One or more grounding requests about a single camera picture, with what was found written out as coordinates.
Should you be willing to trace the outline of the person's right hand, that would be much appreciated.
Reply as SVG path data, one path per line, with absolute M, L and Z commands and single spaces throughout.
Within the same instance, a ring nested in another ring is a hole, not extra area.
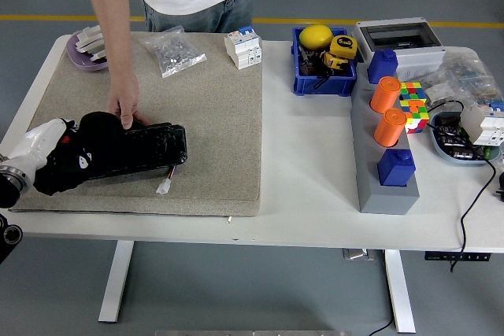
M 150 120 L 139 111 L 139 82 L 132 73 L 112 73 L 106 111 L 116 116 L 128 130 L 134 121 L 150 125 Z

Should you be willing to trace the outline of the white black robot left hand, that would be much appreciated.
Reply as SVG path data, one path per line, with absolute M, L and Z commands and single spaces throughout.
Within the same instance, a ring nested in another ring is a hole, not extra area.
M 63 134 L 75 126 L 74 120 L 57 118 L 27 131 L 10 153 L 7 165 L 25 174 L 34 173 L 46 165 Z

